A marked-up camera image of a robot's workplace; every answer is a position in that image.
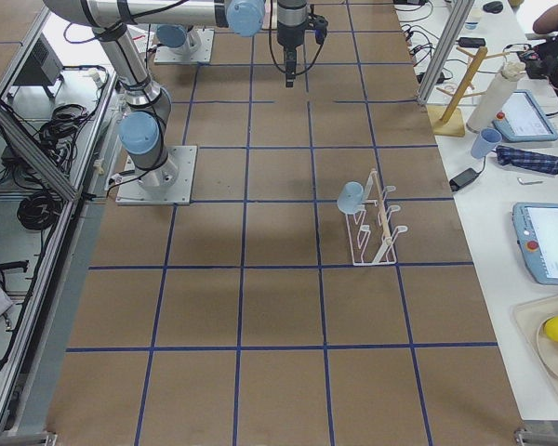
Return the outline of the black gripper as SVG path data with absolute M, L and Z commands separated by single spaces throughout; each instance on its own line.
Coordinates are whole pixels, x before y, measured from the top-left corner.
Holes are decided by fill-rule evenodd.
M 296 78 L 297 49 L 303 45 L 307 29 L 305 0 L 277 1 L 277 40 L 284 50 L 285 85 L 292 87 Z

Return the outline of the person forearm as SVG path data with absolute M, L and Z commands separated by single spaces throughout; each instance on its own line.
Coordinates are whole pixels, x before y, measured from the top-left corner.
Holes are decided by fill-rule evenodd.
M 550 7 L 534 21 L 533 31 L 537 34 L 558 31 L 558 5 Z

